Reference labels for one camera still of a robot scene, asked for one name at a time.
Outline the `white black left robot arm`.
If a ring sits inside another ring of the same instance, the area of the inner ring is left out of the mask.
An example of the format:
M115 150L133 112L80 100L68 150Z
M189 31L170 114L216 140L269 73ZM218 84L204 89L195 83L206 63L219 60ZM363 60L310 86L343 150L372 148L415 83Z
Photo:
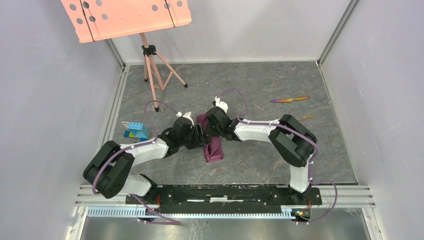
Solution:
M181 147L187 150L210 144L210 137L200 123L178 117L173 126L156 138L144 142L120 145L113 140L104 143L83 171L83 178L94 194L106 199L115 197L129 184L131 169L141 163L167 158Z

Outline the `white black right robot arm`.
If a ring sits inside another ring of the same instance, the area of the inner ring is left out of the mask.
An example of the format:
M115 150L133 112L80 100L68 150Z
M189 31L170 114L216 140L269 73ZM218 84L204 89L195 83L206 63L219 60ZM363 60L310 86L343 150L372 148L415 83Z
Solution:
M211 137L271 143L290 165L289 199L295 204L302 204L309 198L309 164L320 148L316 136L292 115L285 114L272 121L230 119L222 108L215 106L206 112L205 117L208 120L206 132Z

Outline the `magenta satin napkin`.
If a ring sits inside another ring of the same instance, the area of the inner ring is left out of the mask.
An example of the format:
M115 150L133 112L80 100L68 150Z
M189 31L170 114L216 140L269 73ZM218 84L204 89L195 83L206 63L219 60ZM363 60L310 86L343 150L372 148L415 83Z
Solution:
M209 121L206 118L206 114L199 114L196 117L198 124L201 124L203 131L207 134L207 128ZM203 155L207 163L214 163L223 160L224 153L222 149L221 139L215 136L208 136L210 143L203 147Z

